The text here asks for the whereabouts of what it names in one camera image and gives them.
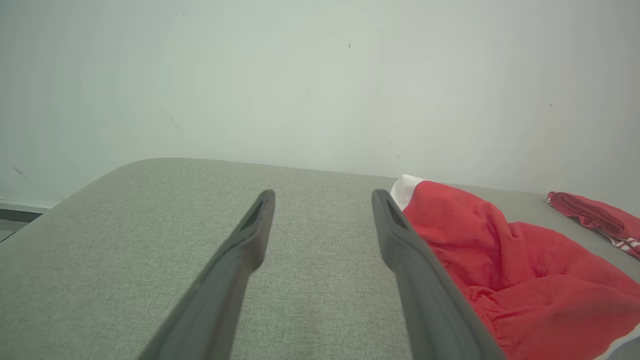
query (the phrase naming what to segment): crumpled red cloth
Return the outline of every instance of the crumpled red cloth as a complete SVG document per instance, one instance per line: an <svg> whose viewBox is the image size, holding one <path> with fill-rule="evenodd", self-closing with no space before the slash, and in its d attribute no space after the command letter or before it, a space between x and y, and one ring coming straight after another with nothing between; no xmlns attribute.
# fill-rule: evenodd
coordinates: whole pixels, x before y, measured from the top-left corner
<svg viewBox="0 0 640 360"><path fill-rule="evenodd" d="M403 213L510 359L594 359L640 323L640 284L562 234L431 181Z"/></svg>
<svg viewBox="0 0 640 360"><path fill-rule="evenodd" d="M640 260L640 218L604 202L580 195L550 192L547 204L568 217L576 217L582 226L605 234L611 244Z"/></svg>

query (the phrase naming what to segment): red cloth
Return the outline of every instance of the red cloth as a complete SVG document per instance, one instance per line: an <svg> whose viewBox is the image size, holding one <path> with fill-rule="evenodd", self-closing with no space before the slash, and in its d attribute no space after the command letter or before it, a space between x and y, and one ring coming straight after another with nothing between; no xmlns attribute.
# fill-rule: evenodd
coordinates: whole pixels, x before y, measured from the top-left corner
<svg viewBox="0 0 640 360"><path fill-rule="evenodd" d="M640 260L640 219L604 202L570 193L550 192L550 204L568 217L577 217L587 229L597 230L611 243Z"/></svg>
<svg viewBox="0 0 640 360"><path fill-rule="evenodd" d="M403 212L510 359L593 359L640 323L640 284L562 234L431 181Z"/></svg>

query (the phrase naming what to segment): red fabric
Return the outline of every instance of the red fabric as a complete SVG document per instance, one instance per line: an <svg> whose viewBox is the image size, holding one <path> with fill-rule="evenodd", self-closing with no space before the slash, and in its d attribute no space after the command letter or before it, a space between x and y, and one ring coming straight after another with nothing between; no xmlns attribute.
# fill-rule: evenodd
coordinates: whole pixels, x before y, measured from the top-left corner
<svg viewBox="0 0 640 360"><path fill-rule="evenodd" d="M640 284L562 234L431 181L404 215L510 359L593 359L640 323Z"/></svg>
<svg viewBox="0 0 640 360"><path fill-rule="evenodd" d="M550 192L547 202L568 217L577 217L587 229L613 238L613 244L640 260L640 218L604 202L570 193Z"/></svg>

